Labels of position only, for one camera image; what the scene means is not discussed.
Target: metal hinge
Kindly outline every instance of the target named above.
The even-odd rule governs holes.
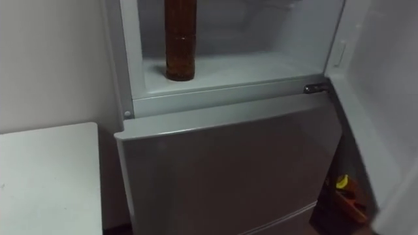
[[[329,85],[327,83],[308,84],[303,87],[303,94],[314,94],[319,92],[329,92]]]

